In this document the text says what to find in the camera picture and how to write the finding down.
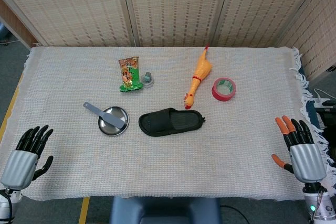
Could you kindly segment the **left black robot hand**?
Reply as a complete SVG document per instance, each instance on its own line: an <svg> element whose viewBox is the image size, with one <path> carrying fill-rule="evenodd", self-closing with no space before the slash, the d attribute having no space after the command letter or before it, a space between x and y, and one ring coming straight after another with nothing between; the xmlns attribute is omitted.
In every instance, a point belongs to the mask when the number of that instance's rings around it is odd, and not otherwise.
<svg viewBox="0 0 336 224"><path fill-rule="evenodd" d="M42 168L36 167L52 133L53 129L45 125L29 129L21 136L1 176L1 184L6 189L23 190L50 169L54 159L52 155L47 158Z"/></svg>

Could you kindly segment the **right orange-tipped robot hand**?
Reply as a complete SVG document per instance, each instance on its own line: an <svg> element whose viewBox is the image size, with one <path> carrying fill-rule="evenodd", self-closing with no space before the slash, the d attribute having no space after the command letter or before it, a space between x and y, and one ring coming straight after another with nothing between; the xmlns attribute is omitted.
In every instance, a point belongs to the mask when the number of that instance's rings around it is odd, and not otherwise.
<svg viewBox="0 0 336 224"><path fill-rule="evenodd" d="M287 116L276 117L291 163L272 154L273 161L282 169L294 174L295 178L305 184L320 183L327 176L318 146L314 143L307 124Z"/></svg>

